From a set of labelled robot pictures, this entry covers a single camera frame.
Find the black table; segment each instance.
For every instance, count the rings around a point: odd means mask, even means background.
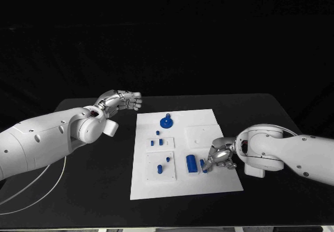
[[[227,137],[259,123],[281,125],[301,133],[268,94],[142,99],[139,113],[213,109]],[[95,99],[66,99],[56,111],[93,102]],[[334,187],[299,177],[288,167],[266,172],[265,178],[247,176],[236,155],[233,160],[243,191],[131,201],[137,113],[122,110],[112,120],[119,123],[115,137],[102,134],[95,143],[78,148],[67,156],[56,188],[34,206],[0,216],[1,229],[334,224]],[[47,175],[52,181],[40,182],[40,188],[47,183],[53,185],[62,165],[63,160],[50,166]],[[31,188],[30,194],[40,194],[39,187]]]

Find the black curtain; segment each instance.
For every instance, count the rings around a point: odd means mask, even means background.
[[[334,137],[331,2],[132,4],[3,9],[1,130],[52,113],[63,99],[116,89],[269,93],[304,133]]]

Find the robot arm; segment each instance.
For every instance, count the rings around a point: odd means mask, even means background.
[[[247,175],[263,178],[265,170],[282,170],[285,163],[299,176],[334,185],[334,140],[296,134],[283,138],[283,131],[279,126],[260,124],[249,127],[236,138],[216,139],[211,150],[217,148],[217,151],[213,155],[209,153],[203,170],[214,163],[220,166],[220,162],[232,162],[236,153]],[[224,154],[223,158],[217,158],[217,153]],[[227,167],[233,168],[234,164],[227,163]]]
[[[109,120],[118,110],[141,107],[138,92],[108,91],[93,106],[73,108],[18,122],[0,133],[0,180],[42,168],[96,141],[114,136],[118,124]]]

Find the blue object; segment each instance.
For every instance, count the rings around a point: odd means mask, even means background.
[[[162,166],[158,165],[158,174],[161,174],[161,173],[162,173]]]
[[[185,159],[187,159],[187,172],[188,173],[198,172],[194,155],[187,155]]]
[[[170,114],[165,114],[165,117],[160,120],[160,126],[168,129],[173,126],[173,120],[170,118]]]
[[[200,159],[200,167],[203,168],[203,166],[204,166],[204,160]]]

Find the robotic hand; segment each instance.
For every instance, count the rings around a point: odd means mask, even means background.
[[[283,131],[293,137],[283,138]],[[201,167],[210,171],[213,164],[236,168],[232,155],[245,162],[245,174],[263,178],[265,170],[283,169],[318,182],[334,185],[334,140],[296,135],[281,126],[259,124],[242,131],[236,138],[213,140],[209,158]]]
[[[141,107],[141,93],[108,91],[96,102],[18,122],[0,133],[0,180],[42,168],[96,141],[114,136],[118,124],[109,120],[118,110]]]

